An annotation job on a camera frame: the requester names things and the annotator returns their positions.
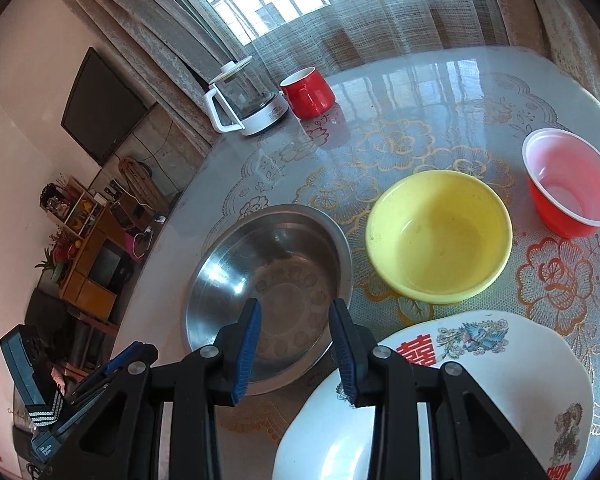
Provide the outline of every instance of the red plastic cup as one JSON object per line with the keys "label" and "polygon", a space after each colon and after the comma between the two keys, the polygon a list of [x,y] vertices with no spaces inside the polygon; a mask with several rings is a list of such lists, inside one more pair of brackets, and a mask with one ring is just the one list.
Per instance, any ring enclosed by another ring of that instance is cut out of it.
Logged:
{"label": "red plastic cup", "polygon": [[600,152],[583,138],[553,128],[522,144],[529,191],[542,222],[563,238],[600,229]]}

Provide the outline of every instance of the bird pattern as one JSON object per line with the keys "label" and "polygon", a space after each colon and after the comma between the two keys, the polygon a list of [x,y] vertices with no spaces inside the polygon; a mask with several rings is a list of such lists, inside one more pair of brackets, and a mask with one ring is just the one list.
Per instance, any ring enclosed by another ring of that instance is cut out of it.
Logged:
{"label": "bird pattern", "polygon": [[458,328],[439,328],[436,341],[438,347],[443,348],[440,359],[458,359],[466,352],[474,355],[504,352],[505,346],[509,344],[505,339],[508,330],[509,325],[505,319],[463,323]]}

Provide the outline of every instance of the round table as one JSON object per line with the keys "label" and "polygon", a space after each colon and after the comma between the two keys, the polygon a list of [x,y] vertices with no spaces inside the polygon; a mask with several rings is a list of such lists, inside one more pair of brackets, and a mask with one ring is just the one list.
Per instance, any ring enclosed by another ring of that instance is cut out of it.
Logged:
{"label": "round table", "polygon": [[[413,54],[328,81],[338,104],[315,121],[300,123],[289,113],[259,136],[229,134],[215,145],[155,243],[114,353],[140,340],[158,348],[158,364],[182,359],[187,285],[206,248],[261,208],[310,205],[345,232],[355,272],[350,312],[378,340],[410,324],[485,308],[520,314],[563,336],[594,389],[589,446],[576,476],[586,478],[600,458],[600,232],[565,240],[547,230],[528,194],[521,148],[531,131],[555,127],[600,150],[600,104],[548,60],[513,47]],[[381,193],[432,169],[480,178],[500,196],[513,224],[503,273],[455,306],[396,294],[373,270],[364,247],[366,218]],[[277,443],[333,369],[327,354],[293,384],[246,397],[237,408],[219,408],[224,477],[270,478]],[[164,476],[166,454],[161,457]]]}

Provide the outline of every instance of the metal screw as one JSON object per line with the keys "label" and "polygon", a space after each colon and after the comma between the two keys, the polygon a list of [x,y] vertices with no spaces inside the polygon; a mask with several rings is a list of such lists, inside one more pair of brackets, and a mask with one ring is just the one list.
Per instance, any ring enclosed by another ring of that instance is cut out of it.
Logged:
{"label": "metal screw", "polygon": [[462,368],[458,363],[450,362],[445,364],[445,372],[449,375],[458,376],[462,373],[462,370],[464,370],[464,368]]}
{"label": "metal screw", "polygon": [[131,375],[140,375],[145,370],[146,364],[144,364],[142,361],[133,361],[128,367],[126,367],[126,371]]}
{"label": "metal screw", "polygon": [[386,346],[376,346],[371,352],[379,359],[387,359],[391,355],[391,349]]}
{"label": "metal screw", "polygon": [[200,349],[200,355],[206,359],[216,357],[219,353],[218,347],[213,345],[206,345]]}

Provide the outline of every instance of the white bowl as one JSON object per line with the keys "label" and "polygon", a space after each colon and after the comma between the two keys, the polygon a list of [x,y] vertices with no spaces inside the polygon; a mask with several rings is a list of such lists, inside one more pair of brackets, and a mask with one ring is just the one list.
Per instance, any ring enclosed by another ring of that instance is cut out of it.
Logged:
{"label": "white bowl", "polygon": [[[586,370],[557,333],[516,314],[480,310],[405,328],[381,344],[402,353],[404,343],[421,340],[429,352],[420,352],[419,358],[410,354],[410,361],[429,356],[430,361],[421,364],[435,360],[435,368],[447,361],[461,363],[549,477],[574,478],[589,439],[593,391]],[[336,370],[316,388],[286,430],[273,480],[366,480],[374,408],[352,407],[339,384]],[[418,412],[425,415],[425,406],[419,405]],[[420,478],[428,480],[425,416],[420,417],[419,427]],[[409,454],[405,450],[405,460]]]}

